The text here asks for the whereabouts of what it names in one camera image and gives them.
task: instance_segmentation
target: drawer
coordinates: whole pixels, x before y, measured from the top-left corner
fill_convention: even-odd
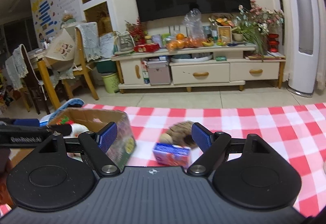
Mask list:
[[[230,64],[203,64],[171,67],[174,84],[229,82]]]
[[[140,59],[122,60],[120,65],[123,81],[126,85],[144,84]]]
[[[278,79],[279,62],[230,63],[230,81]]]

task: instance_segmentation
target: dining table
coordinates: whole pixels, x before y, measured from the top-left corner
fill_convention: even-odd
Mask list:
[[[61,104],[58,98],[57,93],[54,90],[52,85],[50,75],[48,73],[47,64],[50,66],[55,62],[55,60],[47,59],[47,63],[45,63],[45,54],[46,49],[34,49],[27,53],[28,58],[32,64],[34,70],[38,70],[40,72],[41,78],[44,83],[44,87],[48,93],[48,97],[54,107],[54,109],[58,109]]]

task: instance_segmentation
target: blue and pink box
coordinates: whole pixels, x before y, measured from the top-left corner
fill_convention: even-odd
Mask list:
[[[190,152],[191,149],[189,147],[163,143],[156,143],[153,149],[158,163],[169,166],[183,166],[185,169],[191,164]]]

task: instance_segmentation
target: metal screw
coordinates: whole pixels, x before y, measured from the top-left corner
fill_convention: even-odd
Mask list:
[[[206,170],[206,168],[203,165],[194,165],[190,167],[190,170],[193,173],[203,173]]]
[[[117,171],[117,166],[114,166],[114,165],[104,165],[102,167],[102,171],[105,172],[105,173],[114,173]]]

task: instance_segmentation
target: floor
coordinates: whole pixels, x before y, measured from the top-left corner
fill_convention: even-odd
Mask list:
[[[326,102],[326,92],[316,91],[312,98],[303,98],[288,92],[285,86],[278,89],[267,81],[247,81],[244,91],[239,91],[238,86],[196,87],[192,92],[186,92],[186,88],[125,91],[125,94],[108,94],[103,86],[98,86],[98,101],[86,88],[78,88],[74,95],[85,103],[163,108],[258,108]],[[38,115],[33,107],[28,113],[18,100],[12,102],[2,116],[40,119],[44,115],[44,110]]]

